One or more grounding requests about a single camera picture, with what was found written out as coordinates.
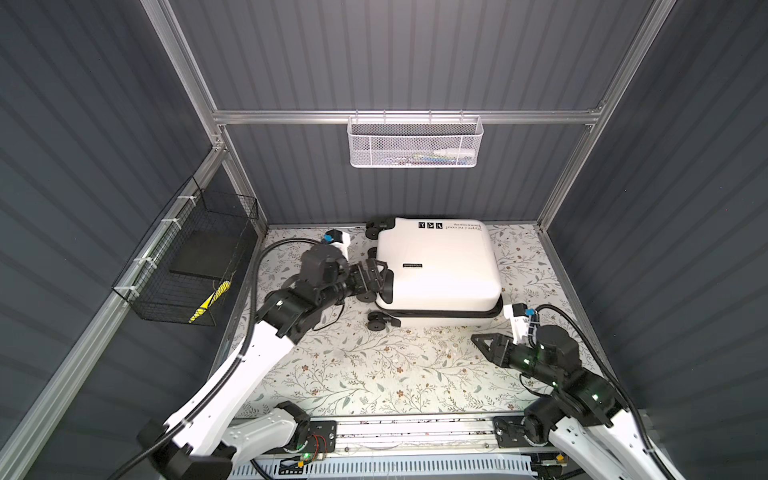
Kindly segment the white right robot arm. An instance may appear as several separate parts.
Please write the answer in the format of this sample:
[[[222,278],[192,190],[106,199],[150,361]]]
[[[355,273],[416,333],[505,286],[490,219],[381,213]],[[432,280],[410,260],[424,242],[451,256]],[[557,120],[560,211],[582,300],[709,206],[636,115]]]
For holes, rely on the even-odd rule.
[[[500,446],[524,441],[553,446],[593,479],[680,479],[682,473],[653,443],[638,408],[601,359],[593,372],[580,350],[597,357],[596,348],[563,309],[518,303],[505,313],[513,333],[474,334],[482,356],[502,369],[518,372],[549,387],[518,417],[496,416]]]

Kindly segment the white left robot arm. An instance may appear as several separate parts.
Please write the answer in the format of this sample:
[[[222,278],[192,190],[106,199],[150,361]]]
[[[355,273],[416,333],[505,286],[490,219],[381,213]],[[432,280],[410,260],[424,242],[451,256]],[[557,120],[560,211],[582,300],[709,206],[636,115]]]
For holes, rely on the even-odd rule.
[[[323,312],[349,297],[377,295],[388,265],[376,258],[348,259],[349,238],[339,230],[305,239],[298,274],[253,304],[239,346],[201,389],[165,422],[140,432],[142,450],[112,473],[120,479],[143,461],[166,479],[226,479],[245,446],[225,432],[252,391],[321,321]]]

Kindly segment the white black suitcase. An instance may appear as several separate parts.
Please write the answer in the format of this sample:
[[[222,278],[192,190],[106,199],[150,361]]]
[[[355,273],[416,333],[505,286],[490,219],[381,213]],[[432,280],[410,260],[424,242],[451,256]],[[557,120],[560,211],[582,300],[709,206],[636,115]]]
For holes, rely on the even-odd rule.
[[[503,309],[502,279],[487,226],[473,219],[389,217],[366,224],[387,264],[378,309],[404,327],[484,325]]]

